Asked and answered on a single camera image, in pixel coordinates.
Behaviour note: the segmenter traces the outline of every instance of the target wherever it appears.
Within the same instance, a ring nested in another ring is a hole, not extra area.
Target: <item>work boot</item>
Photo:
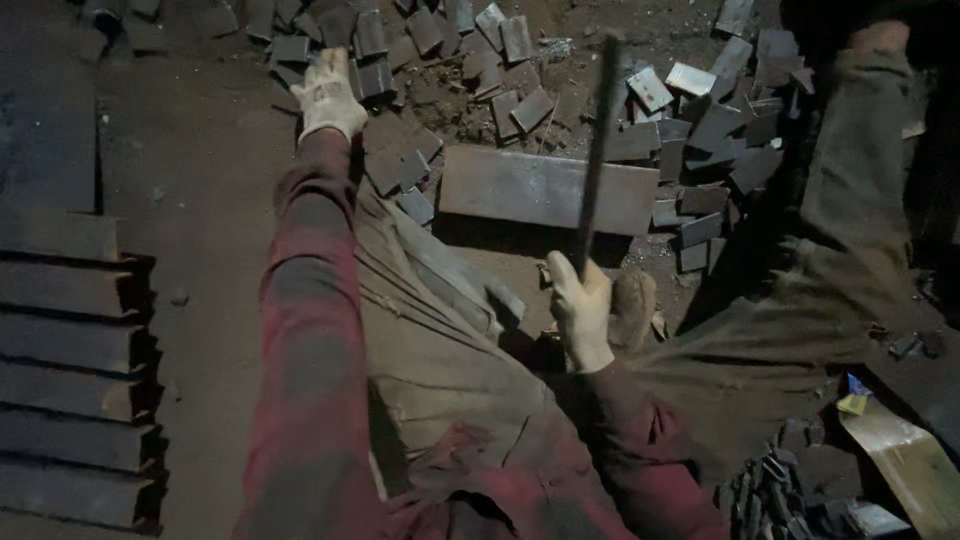
[[[639,268],[620,272],[613,282],[607,339],[615,354],[639,353],[657,308],[657,282]]]

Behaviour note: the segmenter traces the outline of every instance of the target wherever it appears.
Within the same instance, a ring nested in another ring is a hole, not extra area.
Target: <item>person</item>
[[[765,298],[738,299],[648,356],[618,357],[610,281],[591,262],[581,284],[549,255],[552,311],[586,404],[576,419],[427,286],[455,280],[409,255],[420,228],[349,179],[367,115],[346,51],[322,51],[294,87],[304,129],[276,186],[262,387],[234,538],[729,537],[690,449],[746,437],[753,444],[725,448],[731,463],[750,457],[767,423],[816,406],[810,391],[831,364],[879,350],[869,329],[906,294],[908,36],[881,21],[840,53],[798,227],[781,243],[790,266],[774,270]],[[762,401],[775,396],[788,400]],[[383,424],[373,438],[371,423]],[[392,437],[407,483],[387,498],[374,473],[393,473],[371,444]]]

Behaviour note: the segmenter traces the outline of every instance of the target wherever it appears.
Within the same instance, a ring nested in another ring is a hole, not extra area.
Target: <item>dusty ground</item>
[[[150,329],[163,352],[159,379],[166,386],[157,419],[170,439],[169,492],[161,523],[165,537],[178,539],[227,537],[241,503],[240,480],[259,381],[256,292],[273,232],[270,194],[293,155],[296,124],[295,118],[271,109],[272,81],[264,55],[245,37],[200,36],[195,17],[207,4],[165,0],[161,22],[170,53],[134,58],[120,38],[98,68],[105,211],[126,218],[121,238],[126,251],[156,258],[152,286],[158,296]],[[379,4],[396,15],[389,2]],[[719,0],[693,5],[686,0],[574,4],[549,0],[547,12],[537,15],[552,16],[557,36],[575,38],[574,55],[544,71],[544,85],[552,93],[567,80],[587,81],[598,41],[597,36],[584,37],[590,25],[625,31],[630,43],[625,70],[643,61],[663,75],[674,60],[709,67],[722,45],[709,36]],[[475,5],[483,8],[479,0]],[[515,5],[503,8],[507,15],[518,10]],[[395,33],[396,24],[390,30]],[[447,141],[458,137],[461,126],[449,116],[438,116],[429,107],[406,109]],[[475,109],[474,114],[489,122],[488,110]],[[582,156],[586,133],[564,134],[566,148],[554,154]],[[519,145],[526,151],[536,151],[535,146],[535,140]],[[544,153],[551,154],[551,149]],[[549,325],[549,294],[540,290],[536,268],[555,247],[549,239],[518,238],[511,246],[512,239],[501,238],[504,245],[492,250],[473,237],[457,241],[451,237],[456,229],[440,231],[443,227],[443,220],[434,225],[438,236],[501,276],[527,302],[524,331],[536,337]],[[516,234],[527,233],[518,229]],[[671,237],[658,233],[633,244],[614,238],[600,245],[612,246],[608,266],[623,259],[657,279],[668,327],[675,329],[699,279],[675,277]],[[558,241],[568,237],[559,234]],[[170,303],[180,291],[189,296],[185,307]],[[127,535],[0,513],[0,536],[40,540]]]

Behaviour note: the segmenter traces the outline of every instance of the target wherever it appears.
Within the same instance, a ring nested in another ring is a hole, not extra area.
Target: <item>hand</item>
[[[303,83],[290,86],[300,100],[303,133],[300,140],[322,128],[333,128],[347,140],[367,125],[367,111],[353,98],[347,65],[347,49],[324,49],[306,70]]]
[[[553,278],[550,312],[557,319],[560,336],[574,366],[581,373],[596,373],[613,362],[607,342],[611,283],[600,267],[587,261],[585,282],[560,252],[546,257]]]

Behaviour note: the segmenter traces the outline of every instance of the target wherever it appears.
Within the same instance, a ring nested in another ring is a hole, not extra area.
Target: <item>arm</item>
[[[554,281],[551,310],[582,374],[588,414],[577,428],[624,524],[641,538],[707,540],[729,535],[685,466],[672,413],[654,403],[613,358],[607,343],[610,280],[592,261],[580,284],[560,253],[548,256]]]
[[[330,60],[324,51],[321,62]],[[260,401],[235,538],[363,538],[380,523],[368,459],[350,131],[305,129],[297,162],[276,187],[276,235],[260,289]]]

